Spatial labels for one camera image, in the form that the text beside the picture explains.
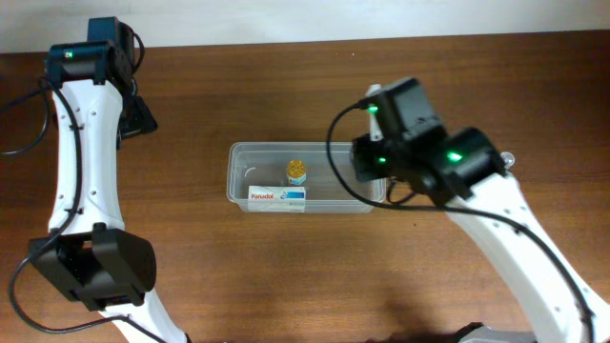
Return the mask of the small gold-lidded jar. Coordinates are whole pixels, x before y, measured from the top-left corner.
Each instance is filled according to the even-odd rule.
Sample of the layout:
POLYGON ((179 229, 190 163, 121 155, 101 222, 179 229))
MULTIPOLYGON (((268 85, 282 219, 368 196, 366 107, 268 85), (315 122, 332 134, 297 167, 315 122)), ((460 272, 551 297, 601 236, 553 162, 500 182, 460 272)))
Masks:
POLYGON ((291 160, 286 168, 288 183, 300 186, 307 178, 307 170, 302 160, 291 160))

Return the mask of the white spray bottle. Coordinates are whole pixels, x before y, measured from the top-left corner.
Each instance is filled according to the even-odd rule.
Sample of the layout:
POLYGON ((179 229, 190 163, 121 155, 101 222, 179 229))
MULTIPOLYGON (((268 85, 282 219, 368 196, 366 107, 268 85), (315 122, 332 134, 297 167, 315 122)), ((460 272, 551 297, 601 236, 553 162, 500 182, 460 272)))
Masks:
POLYGON ((510 152, 508 152, 508 151, 502 152, 500 154, 500 157, 503 160, 504 167, 505 167, 506 170, 511 169, 514 166, 515 162, 516 162, 515 156, 513 154, 511 154, 510 152))

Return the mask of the white Panadol medicine box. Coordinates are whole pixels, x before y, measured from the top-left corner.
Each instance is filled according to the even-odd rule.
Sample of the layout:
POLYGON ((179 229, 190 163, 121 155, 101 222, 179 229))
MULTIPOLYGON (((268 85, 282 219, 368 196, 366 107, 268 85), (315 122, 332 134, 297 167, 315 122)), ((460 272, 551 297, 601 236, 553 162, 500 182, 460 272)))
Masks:
POLYGON ((305 212, 305 206, 306 190, 303 187, 249 187, 249 212, 305 212))

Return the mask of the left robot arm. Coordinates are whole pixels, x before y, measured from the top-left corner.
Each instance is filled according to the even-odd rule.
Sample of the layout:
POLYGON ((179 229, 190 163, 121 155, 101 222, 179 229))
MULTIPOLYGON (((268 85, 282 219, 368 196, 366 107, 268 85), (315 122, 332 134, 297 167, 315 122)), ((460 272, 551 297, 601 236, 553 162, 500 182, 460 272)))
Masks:
POLYGON ((120 142, 156 129, 133 79, 138 40, 118 18, 100 17, 85 41, 50 49, 43 80, 56 108, 58 177, 49 234, 30 241, 30 262, 128 341, 187 342, 154 289, 153 246, 126 231, 118 201, 120 142))

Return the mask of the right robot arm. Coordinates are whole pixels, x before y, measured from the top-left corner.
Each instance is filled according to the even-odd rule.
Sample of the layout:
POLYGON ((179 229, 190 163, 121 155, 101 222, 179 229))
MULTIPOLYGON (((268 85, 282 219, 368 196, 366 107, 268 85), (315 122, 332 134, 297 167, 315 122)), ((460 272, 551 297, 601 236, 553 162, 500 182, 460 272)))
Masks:
POLYGON ((356 105, 371 129, 353 142, 358 181, 394 178, 429 197, 494 266, 538 341, 608 341, 608 303, 542 228, 482 131, 447 132, 415 78, 373 85, 356 105))

